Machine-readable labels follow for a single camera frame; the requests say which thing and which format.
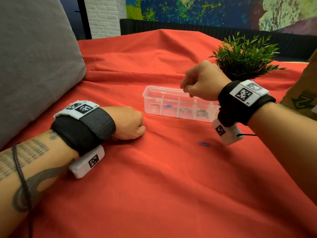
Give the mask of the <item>person's left forearm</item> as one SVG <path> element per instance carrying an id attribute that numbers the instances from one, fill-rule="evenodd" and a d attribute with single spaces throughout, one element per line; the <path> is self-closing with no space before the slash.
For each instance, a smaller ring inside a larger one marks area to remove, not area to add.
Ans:
<path id="1" fill-rule="evenodd" d="M 78 158 L 49 130 L 0 152 L 0 238 L 7 238 Z"/>

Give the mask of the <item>white right wrist marker plate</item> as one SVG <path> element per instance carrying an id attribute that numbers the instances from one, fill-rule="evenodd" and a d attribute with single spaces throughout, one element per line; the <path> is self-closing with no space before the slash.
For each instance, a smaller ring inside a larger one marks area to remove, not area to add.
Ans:
<path id="1" fill-rule="evenodd" d="M 230 95 L 250 107 L 260 97 L 270 95 L 270 92 L 252 80 L 245 80 L 238 82 L 237 86 L 230 91 Z"/>

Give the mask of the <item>olive printed shirt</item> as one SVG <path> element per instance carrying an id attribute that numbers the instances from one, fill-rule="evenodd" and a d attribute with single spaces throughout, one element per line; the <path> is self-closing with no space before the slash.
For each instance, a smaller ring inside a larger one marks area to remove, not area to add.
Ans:
<path id="1" fill-rule="evenodd" d="M 317 48 L 299 80 L 287 90 L 280 104 L 317 121 Z"/>

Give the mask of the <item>white left wrist marker plate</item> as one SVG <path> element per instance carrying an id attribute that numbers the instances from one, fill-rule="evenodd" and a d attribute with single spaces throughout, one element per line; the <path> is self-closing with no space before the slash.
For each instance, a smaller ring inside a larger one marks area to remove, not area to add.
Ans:
<path id="1" fill-rule="evenodd" d="M 72 118 L 79 120 L 89 112 L 99 107 L 100 106 L 98 104 L 88 100 L 77 100 L 57 112 L 53 117 L 56 119 L 59 116 L 71 116 Z"/>

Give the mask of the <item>dark door frame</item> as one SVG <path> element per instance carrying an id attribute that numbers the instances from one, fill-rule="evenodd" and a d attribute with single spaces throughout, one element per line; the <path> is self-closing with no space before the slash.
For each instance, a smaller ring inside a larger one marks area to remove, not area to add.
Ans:
<path id="1" fill-rule="evenodd" d="M 84 0 L 60 0 L 77 40 L 92 39 Z"/>

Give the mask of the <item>red cloth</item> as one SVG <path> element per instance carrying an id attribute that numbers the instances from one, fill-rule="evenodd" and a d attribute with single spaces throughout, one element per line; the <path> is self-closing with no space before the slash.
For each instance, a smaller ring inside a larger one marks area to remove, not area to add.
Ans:
<path id="1" fill-rule="evenodd" d="M 221 44 L 179 30 L 78 41 L 84 79 L 14 141 L 76 100 L 130 106 L 146 133 L 105 143 L 81 179 L 63 174 L 34 208 L 33 238 L 317 238 L 317 206 L 257 137 L 224 146 L 209 122 L 144 112 L 145 87 L 179 88 Z"/>

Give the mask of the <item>person's right hand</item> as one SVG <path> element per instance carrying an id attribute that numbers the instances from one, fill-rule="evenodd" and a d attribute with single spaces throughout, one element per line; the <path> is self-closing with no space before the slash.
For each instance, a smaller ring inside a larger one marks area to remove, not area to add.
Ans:
<path id="1" fill-rule="evenodd" d="M 187 72 L 199 72 L 200 97 L 207 101 L 217 101 L 222 89 L 231 80 L 216 65 L 204 60 Z"/>

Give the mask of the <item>clear plastic compartment box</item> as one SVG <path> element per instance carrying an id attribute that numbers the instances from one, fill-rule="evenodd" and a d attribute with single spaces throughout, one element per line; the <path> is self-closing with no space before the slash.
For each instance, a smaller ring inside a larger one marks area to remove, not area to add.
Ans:
<path id="1" fill-rule="evenodd" d="M 218 102 L 206 101 L 197 97 L 191 98 L 188 93 L 178 88 L 147 86 L 142 96 L 144 97 L 145 112 L 153 115 L 177 118 L 179 107 L 191 107 L 192 116 L 189 120 L 212 122 L 217 118 L 220 109 Z M 173 107 L 163 108 L 164 104 L 171 104 Z M 196 117 L 198 109 L 206 110 L 209 114 L 209 119 Z"/>

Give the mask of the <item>person's left hand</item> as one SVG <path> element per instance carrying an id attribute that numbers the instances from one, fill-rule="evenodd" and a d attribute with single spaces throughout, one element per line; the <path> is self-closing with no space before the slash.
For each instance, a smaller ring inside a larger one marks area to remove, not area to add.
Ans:
<path id="1" fill-rule="evenodd" d="M 116 131 L 112 136 L 113 140 L 134 140 L 134 110 L 132 107 L 102 107 L 116 125 Z"/>

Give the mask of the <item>pile of silver paper clips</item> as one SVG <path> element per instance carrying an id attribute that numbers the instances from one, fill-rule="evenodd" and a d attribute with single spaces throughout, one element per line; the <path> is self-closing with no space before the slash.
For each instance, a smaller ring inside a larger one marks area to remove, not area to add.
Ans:
<path id="1" fill-rule="evenodd" d="M 192 116 L 192 108 L 191 107 L 179 107 L 177 112 L 178 118 L 190 119 Z"/>

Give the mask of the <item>white wrist marker plate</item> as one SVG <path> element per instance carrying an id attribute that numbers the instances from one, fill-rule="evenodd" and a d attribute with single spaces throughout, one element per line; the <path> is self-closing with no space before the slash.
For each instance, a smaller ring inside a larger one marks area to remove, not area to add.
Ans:
<path id="1" fill-rule="evenodd" d="M 270 92 L 252 80 L 245 80 L 238 82 L 237 86 L 230 91 L 230 95 L 250 107 L 260 97 L 270 95 Z"/>
<path id="2" fill-rule="evenodd" d="M 79 120 L 89 112 L 99 107 L 100 106 L 98 104 L 88 100 L 77 100 L 57 112 L 53 117 L 56 119 L 59 116 L 71 116 L 72 118 Z"/>

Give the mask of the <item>grey cushion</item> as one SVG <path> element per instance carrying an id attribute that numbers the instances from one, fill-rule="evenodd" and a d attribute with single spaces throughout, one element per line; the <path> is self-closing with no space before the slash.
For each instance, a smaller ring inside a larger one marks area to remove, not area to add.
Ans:
<path id="1" fill-rule="evenodd" d="M 85 74 L 60 0 L 0 0 L 0 149 Z"/>

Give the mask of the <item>green artificial plant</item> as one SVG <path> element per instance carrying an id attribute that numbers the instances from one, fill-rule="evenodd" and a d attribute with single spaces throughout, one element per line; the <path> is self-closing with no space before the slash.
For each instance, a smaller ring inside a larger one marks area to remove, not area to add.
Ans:
<path id="1" fill-rule="evenodd" d="M 274 70 L 285 70 L 279 64 L 272 64 L 279 54 L 278 44 L 270 43 L 271 36 L 253 36 L 252 39 L 240 36 L 224 38 L 217 51 L 210 58 L 215 58 L 216 65 L 231 81 L 245 81 L 263 76 Z"/>

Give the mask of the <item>person's right forearm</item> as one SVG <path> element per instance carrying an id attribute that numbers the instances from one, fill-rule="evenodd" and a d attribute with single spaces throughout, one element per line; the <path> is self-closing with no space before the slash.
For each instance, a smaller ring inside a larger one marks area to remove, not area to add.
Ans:
<path id="1" fill-rule="evenodd" d="M 247 124 L 317 205 L 317 121 L 270 102 Z"/>

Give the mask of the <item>colourful abstract wall painting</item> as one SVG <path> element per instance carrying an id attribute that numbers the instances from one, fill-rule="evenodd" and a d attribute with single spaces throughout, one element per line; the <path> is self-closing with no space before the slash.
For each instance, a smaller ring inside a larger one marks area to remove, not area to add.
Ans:
<path id="1" fill-rule="evenodd" d="M 126 0 L 128 19 L 317 36 L 317 0 Z"/>

